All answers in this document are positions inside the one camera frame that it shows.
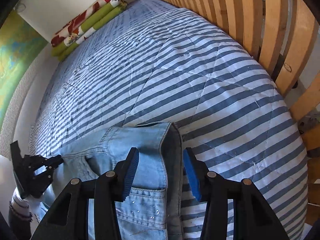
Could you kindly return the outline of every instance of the colorful painting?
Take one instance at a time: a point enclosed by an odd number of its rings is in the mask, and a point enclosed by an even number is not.
[[[12,11],[0,29],[0,128],[24,73],[47,41]]]

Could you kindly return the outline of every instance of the denim jeans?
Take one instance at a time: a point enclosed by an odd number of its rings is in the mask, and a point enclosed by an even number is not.
[[[64,163],[41,200],[50,206],[72,178],[96,179],[139,149],[139,164],[130,195],[116,202],[122,239],[182,240],[182,141],[172,123],[111,127],[61,148]],[[89,238],[94,239],[93,200],[89,202]]]

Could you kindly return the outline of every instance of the green rolled fabric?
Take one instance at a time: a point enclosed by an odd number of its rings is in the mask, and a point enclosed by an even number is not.
[[[111,21],[113,18],[118,16],[121,12],[125,10],[127,3],[122,3],[121,5],[114,8],[111,12],[109,12],[105,17],[103,17],[100,21],[95,23],[85,34],[83,34],[76,42],[74,42],[70,47],[68,47],[62,54],[58,57],[59,61],[63,61],[66,57],[70,55],[76,48],[80,46],[80,44],[89,38],[93,33],[95,33],[98,29],[103,27],[106,23]]]
[[[60,55],[64,50],[78,40],[86,31],[88,31],[95,23],[105,17],[122,2],[122,0],[111,0],[106,5],[102,6],[98,11],[86,19],[78,28],[76,28],[68,37],[66,37],[64,41],[62,41],[58,46],[54,47],[51,51],[51,55]]]

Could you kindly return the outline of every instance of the wood knot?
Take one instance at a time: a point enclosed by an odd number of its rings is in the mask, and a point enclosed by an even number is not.
[[[283,66],[288,72],[292,72],[292,68],[287,63],[284,63]]]

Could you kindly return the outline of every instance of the striped quilt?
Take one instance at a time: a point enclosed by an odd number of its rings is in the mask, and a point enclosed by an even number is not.
[[[290,239],[300,238],[308,189],[297,126],[267,72],[187,9],[139,0],[73,52],[47,89],[30,151],[49,156],[95,130],[156,121],[175,122],[209,170],[252,179]],[[185,239],[200,237],[205,208],[184,176]],[[232,201],[228,209],[232,239]]]

